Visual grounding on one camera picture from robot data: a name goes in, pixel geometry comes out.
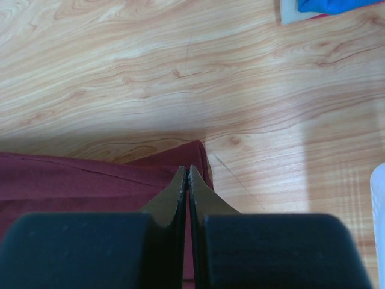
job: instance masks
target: white object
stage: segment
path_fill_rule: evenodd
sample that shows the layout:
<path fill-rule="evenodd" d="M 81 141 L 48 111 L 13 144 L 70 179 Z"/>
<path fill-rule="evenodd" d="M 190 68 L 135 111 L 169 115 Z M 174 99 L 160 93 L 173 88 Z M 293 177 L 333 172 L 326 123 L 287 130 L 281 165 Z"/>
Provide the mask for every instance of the white object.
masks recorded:
<path fill-rule="evenodd" d="M 290 23 L 306 20 L 315 16 L 321 15 L 320 13 L 306 12 L 301 13 L 298 11 L 298 0 L 281 0 L 281 24 L 287 25 Z"/>
<path fill-rule="evenodd" d="M 371 175 L 371 195 L 378 275 L 380 288 L 385 289 L 385 163 Z"/>

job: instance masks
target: maroon cloth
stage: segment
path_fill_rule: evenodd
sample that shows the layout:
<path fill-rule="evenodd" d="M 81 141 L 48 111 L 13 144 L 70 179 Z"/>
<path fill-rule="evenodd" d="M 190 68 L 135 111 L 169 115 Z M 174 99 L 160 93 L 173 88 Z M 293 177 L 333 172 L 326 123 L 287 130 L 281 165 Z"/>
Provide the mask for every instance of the maroon cloth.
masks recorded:
<path fill-rule="evenodd" d="M 162 191 L 179 166 L 195 165 L 212 188 L 199 141 L 128 164 L 0 154 L 0 240 L 22 214 L 33 211 L 135 211 Z M 194 279 L 189 212 L 184 279 Z"/>

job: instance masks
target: wooden floor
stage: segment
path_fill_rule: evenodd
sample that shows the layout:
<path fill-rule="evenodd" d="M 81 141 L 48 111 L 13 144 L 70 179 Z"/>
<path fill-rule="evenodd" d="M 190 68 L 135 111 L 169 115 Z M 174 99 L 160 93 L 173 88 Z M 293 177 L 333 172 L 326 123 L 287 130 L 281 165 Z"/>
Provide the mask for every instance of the wooden floor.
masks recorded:
<path fill-rule="evenodd" d="M 191 140 L 242 212 L 326 212 L 378 285 L 385 5 L 279 25 L 276 0 L 0 2 L 0 150 L 125 163 Z"/>

